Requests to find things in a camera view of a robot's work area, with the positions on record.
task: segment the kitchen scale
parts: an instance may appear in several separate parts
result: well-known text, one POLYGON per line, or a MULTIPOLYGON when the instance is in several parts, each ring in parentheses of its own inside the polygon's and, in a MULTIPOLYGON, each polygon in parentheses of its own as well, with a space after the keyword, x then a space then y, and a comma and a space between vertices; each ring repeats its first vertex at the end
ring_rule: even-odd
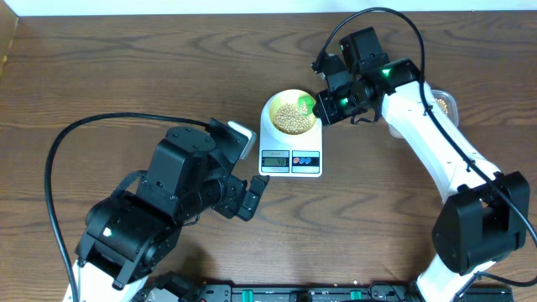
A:
POLYGON ((285 104, 299 105, 308 93, 296 89, 282 91, 268 100, 261 112, 259 139, 259 173, 285 177, 319 177, 322 174, 322 121, 312 113, 310 130, 287 134, 273 124, 276 111, 285 104))

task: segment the clear plastic container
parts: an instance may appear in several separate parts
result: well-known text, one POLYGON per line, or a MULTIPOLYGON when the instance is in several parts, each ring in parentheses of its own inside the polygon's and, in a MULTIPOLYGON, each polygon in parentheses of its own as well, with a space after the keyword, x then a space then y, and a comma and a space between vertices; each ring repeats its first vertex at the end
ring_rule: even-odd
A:
MULTIPOLYGON (((459 112, 456 109, 456 102, 453 96, 451 94, 445 92, 445 91, 437 91, 437 90, 431 90, 433 96, 435 99, 441 99, 444 101, 447 105, 447 117, 453 122, 455 127, 459 126, 459 112)), ((394 138, 403 138, 403 135, 399 133, 395 128, 388 125, 389 133, 392 134, 394 138)))

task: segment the white arm segment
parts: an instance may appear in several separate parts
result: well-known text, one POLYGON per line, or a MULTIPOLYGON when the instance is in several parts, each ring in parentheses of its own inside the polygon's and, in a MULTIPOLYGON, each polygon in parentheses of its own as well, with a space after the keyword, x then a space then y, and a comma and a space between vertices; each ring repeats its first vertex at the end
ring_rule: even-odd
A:
MULTIPOLYGON (((430 118, 424 115, 425 109, 421 103, 420 89, 417 81, 397 87, 391 96, 384 96, 382 114, 388 124, 401 133, 409 143, 423 165, 429 171, 440 192, 442 203, 450 195, 457 192, 460 185, 474 188, 485 183, 475 172, 467 171, 467 164, 457 154, 455 149, 446 141, 430 118)), ((494 179, 494 172, 499 169, 487 161, 462 136, 446 114, 441 110, 429 85, 425 84, 425 97, 433 106, 433 113, 442 127, 447 131, 456 144, 476 161, 477 167, 488 177, 494 179)), ((478 266, 474 273, 490 268, 494 262, 478 266)), ((456 292, 472 277, 473 273, 464 276, 453 273, 435 256, 427 270, 418 277, 418 288, 426 301, 448 302, 456 292)))
MULTIPOLYGON (((78 266, 78 260, 75 261, 73 273, 75 273, 80 301, 85 302, 129 302, 142 289, 148 279, 148 276, 145 276, 138 281, 125 285, 123 290, 117 290, 112 287, 114 282, 112 276, 91 263, 86 263, 84 268, 81 268, 78 266)), ((70 285, 67 287, 63 302, 74 302, 70 285)))

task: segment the white backdrop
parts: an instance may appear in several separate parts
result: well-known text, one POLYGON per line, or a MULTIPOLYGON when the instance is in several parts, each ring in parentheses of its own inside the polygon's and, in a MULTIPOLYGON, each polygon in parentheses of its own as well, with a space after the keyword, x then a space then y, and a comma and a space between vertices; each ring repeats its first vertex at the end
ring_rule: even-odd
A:
POLYGON ((18 16, 537 9, 537 0, 4 0, 18 16))

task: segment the wooden surface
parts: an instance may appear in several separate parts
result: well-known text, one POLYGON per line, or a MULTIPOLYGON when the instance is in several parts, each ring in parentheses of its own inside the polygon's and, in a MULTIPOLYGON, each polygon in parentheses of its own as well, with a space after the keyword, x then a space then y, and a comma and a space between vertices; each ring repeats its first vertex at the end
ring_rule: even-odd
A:
MULTIPOLYGON (((276 92, 325 83, 310 62, 346 14, 25 18, 0 82, 0 297, 59 300, 67 278, 46 216, 44 160, 56 134, 104 112, 235 120, 256 131, 276 92)), ((505 172, 537 188, 537 13, 409 13, 425 37, 427 81, 457 100, 460 129, 505 172)), ((391 59, 418 63, 401 20, 374 26, 391 59)), ((56 210, 71 256, 84 217, 123 176, 146 169, 170 124, 97 122, 70 134, 53 172, 56 210)), ((441 210, 435 185, 404 140, 381 124, 341 122, 324 132, 318 180, 273 178, 254 219, 213 211, 186 228, 156 273, 237 284, 410 281, 434 255, 441 210)), ((258 145, 234 173, 258 171, 258 145)), ((537 223, 537 195, 530 220, 537 223)), ((492 271, 537 273, 530 238, 492 271)), ((535 301, 536 289, 516 289, 535 301)))
POLYGON ((8 59, 9 47, 13 41, 17 21, 17 15, 3 0, 0 0, 0 78, 2 77, 3 65, 8 59))

